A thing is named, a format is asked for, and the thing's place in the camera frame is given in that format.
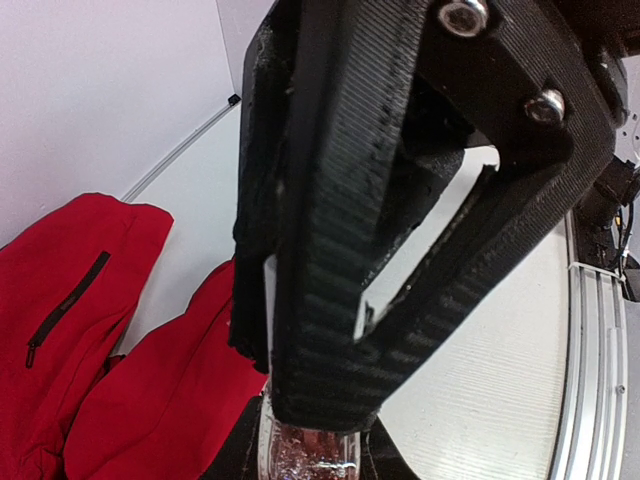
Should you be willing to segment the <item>clear nail polish bottle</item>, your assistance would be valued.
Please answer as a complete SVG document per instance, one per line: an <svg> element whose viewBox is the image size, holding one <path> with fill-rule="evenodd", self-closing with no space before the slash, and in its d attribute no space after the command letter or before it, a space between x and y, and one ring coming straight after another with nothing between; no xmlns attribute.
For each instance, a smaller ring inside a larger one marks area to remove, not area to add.
<svg viewBox="0 0 640 480"><path fill-rule="evenodd" d="M262 397L258 429L259 479L357 480L360 433L338 434L295 427L276 419L271 395Z"/></svg>

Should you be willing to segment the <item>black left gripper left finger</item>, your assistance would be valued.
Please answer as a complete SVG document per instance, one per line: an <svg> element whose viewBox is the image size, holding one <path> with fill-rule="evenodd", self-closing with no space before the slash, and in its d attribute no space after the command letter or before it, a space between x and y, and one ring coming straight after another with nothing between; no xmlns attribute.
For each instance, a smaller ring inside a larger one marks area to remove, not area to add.
<svg viewBox="0 0 640 480"><path fill-rule="evenodd" d="M247 403L201 480L258 480L258 440L262 396Z"/></svg>

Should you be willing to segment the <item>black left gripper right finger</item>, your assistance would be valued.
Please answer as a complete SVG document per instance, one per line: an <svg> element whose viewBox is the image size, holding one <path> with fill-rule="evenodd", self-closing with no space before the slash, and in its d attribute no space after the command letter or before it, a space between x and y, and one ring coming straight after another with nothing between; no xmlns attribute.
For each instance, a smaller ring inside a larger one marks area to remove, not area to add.
<svg viewBox="0 0 640 480"><path fill-rule="evenodd" d="M362 435L360 459L360 479L419 480L402 457L379 417Z"/></svg>

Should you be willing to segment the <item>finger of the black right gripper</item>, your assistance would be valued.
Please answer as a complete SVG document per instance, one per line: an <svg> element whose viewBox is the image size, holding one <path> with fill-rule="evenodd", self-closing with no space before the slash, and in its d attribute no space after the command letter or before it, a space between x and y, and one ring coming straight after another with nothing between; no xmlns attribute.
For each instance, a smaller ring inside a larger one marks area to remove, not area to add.
<svg viewBox="0 0 640 480"><path fill-rule="evenodd" d="M277 189L298 31L264 20L244 61L229 345L260 373L269 371L263 265L278 241Z"/></svg>
<svg viewBox="0 0 640 480"><path fill-rule="evenodd" d="M305 1L272 395L351 433L610 161L621 1Z"/></svg>

